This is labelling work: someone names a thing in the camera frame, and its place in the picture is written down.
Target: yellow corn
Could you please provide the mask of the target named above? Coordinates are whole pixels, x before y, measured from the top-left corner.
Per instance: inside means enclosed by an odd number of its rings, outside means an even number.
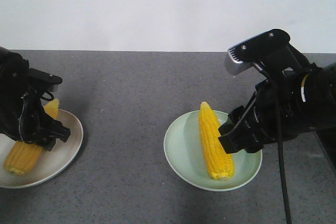
[[[52,118],[58,115],[59,100],[54,99],[44,106],[45,112]],[[36,144],[26,144],[16,141],[10,153],[7,155],[4,168],[15,175],[25,175],[33,169],[43,147]]]
[[[216,113],[207,102],[201,103],[198,117],[203,155],[207,171],[212,179],[227,180],[235,173],[235,165],[231,154],[226,154],[218,137],[220,122]]]

